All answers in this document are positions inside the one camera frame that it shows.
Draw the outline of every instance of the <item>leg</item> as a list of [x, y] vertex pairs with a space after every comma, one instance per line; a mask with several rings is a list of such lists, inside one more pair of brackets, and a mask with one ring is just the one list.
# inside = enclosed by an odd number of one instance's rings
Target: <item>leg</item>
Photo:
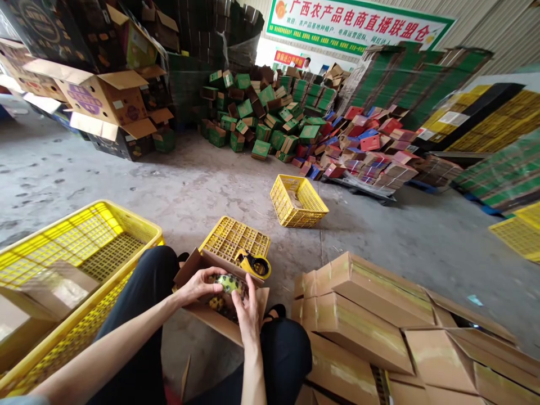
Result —
[[[307, 374], [311, 372], [311, 344], [302, 326], [278, 318], [263, 325], [260, 335], [264, 382], [269, 405], [294, 405]], [[239, 404], [242, 398], [244, 364], [218, 385], [186, 405]]]
[[[176, 253], [170, 247], [144, 252], [96, 340], [170, 295], [178, 269]], [[166, 404], [162, 373], [160, 328], [89, 404]]]

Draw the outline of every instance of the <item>wall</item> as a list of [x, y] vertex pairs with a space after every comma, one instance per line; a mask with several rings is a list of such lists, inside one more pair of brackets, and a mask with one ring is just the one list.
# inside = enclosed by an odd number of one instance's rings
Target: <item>wall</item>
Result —
[[[239, 1], [255, 7], [263, 14], [265, 21], [268, 21], [272, 0]], [[529, 7], [532, 0], [373, 0], [372, 2], [456, 18], [456, 23], [439, 42], [437, 49], [466, 45], [495, 52], [494, 60], [478, 75], [510, 73], [519, 66], [540, 62], [538, 46], [540, 7]], [[358, 62], [358, 57], [351, 54], [268, 36], [266, 22], [261, 38], [295, 47], [300, 52], [320, 53], [353, 64]]]
[[330, 66], [334, 62], [339, 63], [341, 68], [344, 70], [349, 70], [356, 66], [356, 64], [352, 62], [343, 61], [336, 57], [324, 55], [319, 52], [309, 52], [306, 49], [300, 49], [291, 45], [285, 45], [267, 38], [261, 38], [259, 40], [256, 64], [259, 66], [272, 66], [272, 64], [275, 63], [274, 57], [276, 56], [276, 51], [278, 50], [297, 56], [310, 57], [311, 64], [309, 67], [311, 68], [312, 73], [319, 73], [322, 65]]

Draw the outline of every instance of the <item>sandal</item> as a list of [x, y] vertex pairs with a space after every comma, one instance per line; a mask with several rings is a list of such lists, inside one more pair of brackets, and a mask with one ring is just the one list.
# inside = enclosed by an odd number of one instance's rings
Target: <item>sandal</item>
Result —
[[272, 310], [276, 311], [277, 314], [278, 314], [278, 317], [280, 317], [280, 318], [286, 318], [287, 317], [287, 311], [285, 310], [285, 306], [283, 304], [276, 304], [272, 308], [270, 308], [266, 314], [264, 314], [263, 319], [271, 318], [272, 320], [274, 320], [275, 318], [272, 315], [270, 315], [270, 312]]

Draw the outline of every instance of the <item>pallet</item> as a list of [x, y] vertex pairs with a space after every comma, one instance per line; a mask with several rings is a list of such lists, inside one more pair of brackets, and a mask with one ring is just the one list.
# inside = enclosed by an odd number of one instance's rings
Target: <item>pallet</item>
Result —
[[377, 200], [379, 202], [379, 204], [382, 205], [382, 206], [385, 206], [388, 203], [397, 203], [398, 202], [398, 200], [396, 200], [393, 195], [388, 196], [388, 197], [384, 196], [384, 195], [380, 195], [380, 194], [371, 192], [371, 191], [369, 191], [369, 190], [367, 190], [365, 188], [358, 187], [355, 184], [351, 184], [351, 183], [347, 182], [345, 179], [330, 178], [328, 176], [323, 175], [321, 177], [321, 181], [323, 183], [339, 184], [339, 185], [341, 185], [343, 187], [346, 187], [351, 194], [364, 195], [366, 197], [373, 198], [373, 199]]

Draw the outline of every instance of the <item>concrete floor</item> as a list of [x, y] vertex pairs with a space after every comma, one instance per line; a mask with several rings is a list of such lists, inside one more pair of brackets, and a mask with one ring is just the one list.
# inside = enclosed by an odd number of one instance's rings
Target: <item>concrete floor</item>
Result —
[[[6, 246], [97, 199], [110, 199], [162, 226], [177, 252], [200, 245], [223, 215], [268, 234], [273, 275], [269, 305], [290, 309], [300, 272], [350, 250], [445, 295], [510, 329], [540, 357], [540, 268], [488, 231], [497, 221], [449, 191], [431, 196], [405, 187], [383, 207], [339, 186], [314, 182], [330, 213], [316, 229], [282, 228], [270, 189], [278, 173], [298, 169], [275, 158], [218, 149], [195, 133], [177, 151], [132, 163], [96, 151], [59, 124], [30, 111], [0, 123], [0, 246]], [[475, 294], [477, 307], [467, 297]], [[191, 355], [187, 398], [212, 386], [242, 359], [241, 350], [179, 311], [163, 338], [165, 373], [179, 386]]]

